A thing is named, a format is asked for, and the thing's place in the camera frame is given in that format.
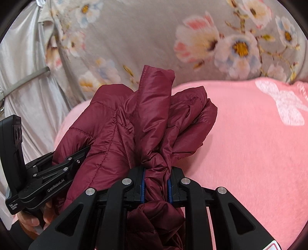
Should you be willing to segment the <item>person's left hand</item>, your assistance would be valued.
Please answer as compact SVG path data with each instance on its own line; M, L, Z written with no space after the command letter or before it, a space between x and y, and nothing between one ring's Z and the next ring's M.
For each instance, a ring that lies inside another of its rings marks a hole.
M51 201L47 202L43 208L43 220L45 222L43 229L45 230L56 217L57 213L55 207L52 205ZM25 233L30 235L39 235L41 233L42 228L37 217L27 212L19 212L17 213L17 218Z

